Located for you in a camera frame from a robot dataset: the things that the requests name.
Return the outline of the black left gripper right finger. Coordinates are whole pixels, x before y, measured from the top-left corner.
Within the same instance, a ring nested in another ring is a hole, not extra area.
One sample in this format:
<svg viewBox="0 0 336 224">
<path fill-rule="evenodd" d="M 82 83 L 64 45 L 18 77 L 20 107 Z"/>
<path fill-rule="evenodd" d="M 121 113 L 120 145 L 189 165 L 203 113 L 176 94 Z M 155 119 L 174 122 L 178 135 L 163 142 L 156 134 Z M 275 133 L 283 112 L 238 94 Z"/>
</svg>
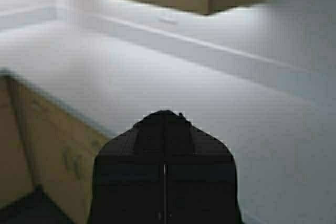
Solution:
<svg viewBox="0 0 336 224">
<path fill-rule="evenodd" d="M 242 223 L 229 149 L 182 114 L 164 119 L 167 223 Z"/>
</svg>

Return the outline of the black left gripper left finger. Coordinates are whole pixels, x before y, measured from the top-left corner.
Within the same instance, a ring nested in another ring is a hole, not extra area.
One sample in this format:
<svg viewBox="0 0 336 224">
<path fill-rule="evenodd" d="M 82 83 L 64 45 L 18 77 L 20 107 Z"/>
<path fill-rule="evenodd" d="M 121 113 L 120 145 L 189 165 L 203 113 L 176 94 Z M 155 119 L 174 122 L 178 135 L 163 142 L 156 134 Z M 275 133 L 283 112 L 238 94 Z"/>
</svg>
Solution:
<svg viewBox="0 0 336 224">
<path fill-rule="evenodd" d="M 164 223 L 164 111 L 107 142 L 94 159 L 88 223 Z"/>
</svg>

